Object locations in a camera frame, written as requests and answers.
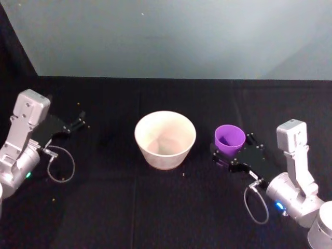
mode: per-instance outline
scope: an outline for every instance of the white wall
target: white wall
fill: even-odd
[[[332,80],[331,0],[0,0],[39,75]]]

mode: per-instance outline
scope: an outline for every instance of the white cable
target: white cable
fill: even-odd
[[[258,220],[256,220],[256,218],[254,217],[254,215],[252,214],[252,212],[250,211],[250,208],[248,206],[248,203],[247,203],[247,192],[248,190],[251,189],[253,190],[254,192],[256,192],[256,194],[258,194],[258,196],[260,197],[264,207],[265,207],[265,211],[266,211],[266,219],[263,221],[263,222],[259,222]],[[265,225],[268,221],[269,221],[269,209],[268,209],[268,206],[266,205],[265,203],[265,200],[263,199],[263,197],[261,196],[261,194],[258,192],[258,190],[254,187],[254,186],[251,186],[251,187],[247,187],[244,191],[244,204],[245,204],[245,207],[247,208],[248,210],[248,213],[250,214],[250,217],[253,219],[253,221],[259,225]]]
[[[64,151],[64,152],[66,152],[67,155],[69,155],[69,157],[71,158],[72,163],[73,163],[73,172],[72,172],[72,175],[71,175],[68,179],[66,179],[66,180],[58,180],[58,179],[55,179],[55,178],[51,175],[50,167],[51,167],[51,164],[52,164],[52,162],[53,162],[54,157],[52,157],[52,158],[50,159],[50,161],[49,161],[49,163],[48,163],[48,165],[47,165],[47,174],[49,175],[49,177],[50,177],[53,181],[55,181],[55,182],[57,182],[57,183],[66,183],[66,182],[69,182],[69,181],[73,178],[73,176],[74,176],[74,174],[75,174],[75,161],[74,161],[74,158],[73,158],[72,154],[70,154],[70,152],[69,152],[68,150],[66,150],[66,149],[64,149],[64,148],[62,148],[62,147],[59,147],[59,146],[49,145],[49,146],[47,146],[47,147],[48,147],[48,148],[60,149],[60,150],[62,150],[62,151]]]

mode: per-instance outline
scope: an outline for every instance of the white bowl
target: white bowl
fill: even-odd
[[[170,170],[188,155],[196,140],[196,130],[185,116],[162,110],[144,116],[137,123],[135,139],[152,167]]]

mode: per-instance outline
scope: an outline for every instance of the black cloth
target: black cloth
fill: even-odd
[[[330,82],[26,78],[1,85],[1,141],[17,95],[27,88],[51,93],[50,113],[64,121],[85,110],[90,128],[54,141],[76,161],[72,181],[52,182],[42,157],[3,202],[1,248],[308,248],[307,230],[281,216],[266,196],[270,221],[255,224],[243,203],[250,178],[212,162],[214,130],[226,123],[254,132],[271,163],[286,171],[276,128],[292,118],[305,121],[310,171],[320,197],[332,200]],[[197,131],[188,157],[170,171],[150,167],[134,139],[139,119],[157,110],[185,115]],[[66,155],[59,160],[70,173]],[[250,199],[264,219],[262,205]]]

